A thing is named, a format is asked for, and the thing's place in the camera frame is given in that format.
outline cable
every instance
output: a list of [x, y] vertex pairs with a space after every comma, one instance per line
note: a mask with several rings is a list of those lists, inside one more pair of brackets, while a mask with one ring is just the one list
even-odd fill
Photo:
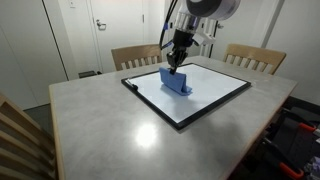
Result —
[[164, 48], [169, 47], [171, 44], [172, 44], [172, 39], [171, 39], [167, 44], [163, 45], [163, 46], [161, 47], [161, 50], [164, 49]]
[[177, 2], [178, 2], [178, 0], [172, 0], [171, 3], [170, 3], [170, 7], [168, 9], [168, 13], [167, 13], [167, 16], [166, 16], [166, 19], [165, 19], [165, 23], [164, 23], [162, 31], [161, 31], [161, 36], [160, 36], [160, 41], [159, 41], [160, 48], [162, 48], [163, 37], [164, 37], [165, 31], [168, 30], [168, 22], [170, 20], [171, 14], [172, 14]]

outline door handle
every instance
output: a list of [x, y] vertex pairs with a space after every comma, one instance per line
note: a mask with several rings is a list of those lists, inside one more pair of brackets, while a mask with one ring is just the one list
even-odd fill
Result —
[[106, 30], [106, 28], [107, 28], [106, 24], [101, 23], [99, 19], [97, 19], [96, 22], [97, 22], [98, 29], [100, 31]]
[[224, 26], [222, 26], [220, 23], [218, 23], [217, 28], [218, 29], [223, 29]]

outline gray tabletop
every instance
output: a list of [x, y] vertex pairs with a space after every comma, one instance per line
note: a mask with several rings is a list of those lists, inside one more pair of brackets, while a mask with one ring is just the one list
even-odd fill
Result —
[[252, 87], [180, 132], [120, 82], [166, 62], [51, 85], [60, 178], [226, 179], [296, 82], [200, 56], [190, 62]]

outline floor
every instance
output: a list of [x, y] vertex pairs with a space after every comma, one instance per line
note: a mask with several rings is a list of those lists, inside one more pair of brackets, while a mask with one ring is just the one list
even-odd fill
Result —
[[44, 130], [53, 135], [50, 104], [24, 110]]

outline whiteboard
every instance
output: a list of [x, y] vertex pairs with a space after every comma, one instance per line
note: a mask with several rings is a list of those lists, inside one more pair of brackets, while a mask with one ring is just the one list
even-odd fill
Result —
[[187, 86], [192, 88], [190, 95], [181, 96], [165, 86], [159, 71], [123, 79], [122, 83], [177, 129], [250, 86], [249, 82], [195, 64], [181, 66], [177, 72], [187, 75]]

